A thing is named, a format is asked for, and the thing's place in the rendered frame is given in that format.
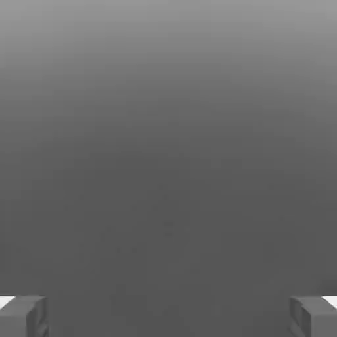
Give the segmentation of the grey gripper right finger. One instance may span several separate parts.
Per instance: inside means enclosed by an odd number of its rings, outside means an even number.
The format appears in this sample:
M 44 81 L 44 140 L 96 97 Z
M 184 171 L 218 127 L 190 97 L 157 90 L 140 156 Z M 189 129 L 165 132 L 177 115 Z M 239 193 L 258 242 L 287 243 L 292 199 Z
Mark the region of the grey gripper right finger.
M 293 337 L 337 337 L 337 296 L 292 296 L 289 310 Z

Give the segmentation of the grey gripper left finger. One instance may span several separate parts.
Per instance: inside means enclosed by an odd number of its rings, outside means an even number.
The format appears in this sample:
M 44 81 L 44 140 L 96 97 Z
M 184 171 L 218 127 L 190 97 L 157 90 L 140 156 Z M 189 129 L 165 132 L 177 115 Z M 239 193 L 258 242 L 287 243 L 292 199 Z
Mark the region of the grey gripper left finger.
M 0 337 L 49 337 L 48 298 L 0 295 Z

